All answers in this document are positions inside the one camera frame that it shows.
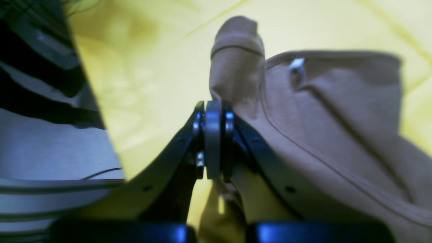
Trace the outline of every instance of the wire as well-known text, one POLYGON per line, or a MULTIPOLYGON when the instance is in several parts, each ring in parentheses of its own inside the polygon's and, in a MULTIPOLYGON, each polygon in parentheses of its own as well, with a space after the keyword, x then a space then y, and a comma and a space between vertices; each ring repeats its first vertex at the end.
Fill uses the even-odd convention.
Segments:
POLYGON ((86 9, 83 9, 83 10, 80 10, 80 11, 76 11, 76 12, 72 12, 72 13, 70 13, 67 17, 69 18, 69 17, 71 17, 71 16, 74 15, 74 14, 82 13, 82 12, 88 11, 88 10, 90 10, 90 9, 92 9, 92 8, 94 8, 94 7, 96 7, 97 5, 99 5, 101 2, 102 2, 102 0, 99 0, 99 1, 97 1, 95 4, 93 4, 92 6, 86 8, 86 9))
POLYGON ((116 170, 121 170, 121 168, 106 169, 106 170, 103 170, 101 172, 94 173, 93 175, 90 175, 88 177, 84 177, 84 178, 82 178, 82 180, 88 180, 88 179, 91 179, 91 178, 93 178, 95 176, 99 176, 101 174, 105 174, 105 173, 108 173, 108 172, 111 172, 111 171, 116 171, 116 170))

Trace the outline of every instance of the yellow fabric surface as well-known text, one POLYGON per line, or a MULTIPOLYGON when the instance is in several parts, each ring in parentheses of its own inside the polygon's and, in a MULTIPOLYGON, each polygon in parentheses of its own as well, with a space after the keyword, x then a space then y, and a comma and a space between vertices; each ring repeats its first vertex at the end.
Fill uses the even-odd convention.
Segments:
MULTIPOLYGON (((198 101, 211 99, 210 50, 219 27, 236 15, 258 22, 267 58, 302 49, 399 56, 400 131, 432 155, 430 9, 427 0, 82 0, 65 6, 128 179, 162 151, 198 101)), ((204 212, 224 230, 230 225, 217 210, 220 201, 209 197, 211 186, 197 181, 188 223, 198 229, 204 212)), ((241 231, 226 231, 224 240, 238 239, 241 231)), ((200 233, 202 242, 206 238, 200 233)))

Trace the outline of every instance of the tan fabric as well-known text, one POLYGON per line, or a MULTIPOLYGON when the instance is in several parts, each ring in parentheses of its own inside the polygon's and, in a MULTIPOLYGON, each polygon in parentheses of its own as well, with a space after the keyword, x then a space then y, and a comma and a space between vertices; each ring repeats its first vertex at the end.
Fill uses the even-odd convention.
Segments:
POLYGON ((397 242, 432 242, 432 161, 398 134, 396 57, 300 51, 265 61, 257 23, 241 16, 221 27, 211 57, 212 97, 230 101, 287 166, 386 223, 397 242))

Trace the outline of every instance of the yellow tablecloth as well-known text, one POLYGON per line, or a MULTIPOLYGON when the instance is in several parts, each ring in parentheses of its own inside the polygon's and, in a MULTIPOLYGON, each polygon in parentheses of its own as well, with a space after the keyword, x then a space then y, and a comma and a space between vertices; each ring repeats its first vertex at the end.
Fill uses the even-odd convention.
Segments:
MULTIPOLYGON (((81 0, 65 12, 128 179, 161 152, 196 102, 211 99, 210 49, 236 15, 258 21, 267 58, 301 49, 398 55, 401 134, 432 156, 431 1, 81 0)), ((194 188, 188 223, 196 228, 210 188, 208 180, 194 188)))

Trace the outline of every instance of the screw hole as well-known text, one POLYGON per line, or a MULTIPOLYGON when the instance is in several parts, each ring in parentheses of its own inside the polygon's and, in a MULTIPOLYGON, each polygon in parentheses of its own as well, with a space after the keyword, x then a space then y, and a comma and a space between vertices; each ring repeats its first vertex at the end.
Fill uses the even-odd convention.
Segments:
POLYGON ((286 186, 285 191, 287 191, 289 193, 295 193, 296 192, 295 188, 292 186, 286 186))
POLYGON ((145 192, 149 192, 149 191, 151 191, 153 189, 153 185, 152 184, 148 184, 148 185, 145 185, 144 187, 143 187, 143 191, 145 191, 145 192))

